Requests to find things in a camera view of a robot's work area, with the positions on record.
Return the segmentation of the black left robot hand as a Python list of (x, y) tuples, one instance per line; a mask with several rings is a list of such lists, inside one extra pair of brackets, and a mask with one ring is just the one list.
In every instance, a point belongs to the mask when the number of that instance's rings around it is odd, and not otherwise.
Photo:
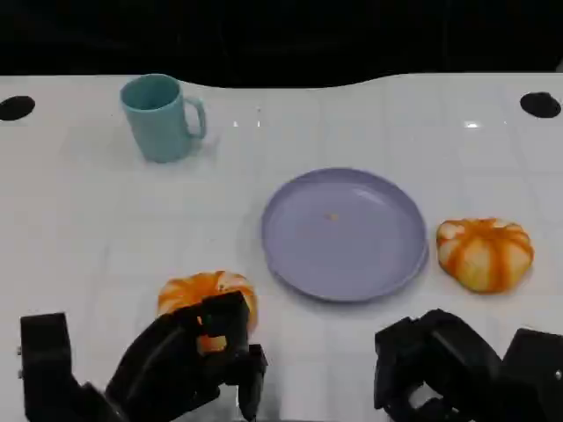
[(239, 291), (158, 317), (127, 349), (106, 397), (129, 421), (173, 421), (238, 387), (238, 407), (256, 419), (267, 359), (248, 341), (250, 310)]

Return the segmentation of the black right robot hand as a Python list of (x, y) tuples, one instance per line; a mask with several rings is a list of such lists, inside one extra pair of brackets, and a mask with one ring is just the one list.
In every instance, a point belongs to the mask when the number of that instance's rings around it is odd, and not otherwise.
[(375, 334), (374, 407), (393, 421), (494, 421), (496, 351), (460, 317), (432, 309)]

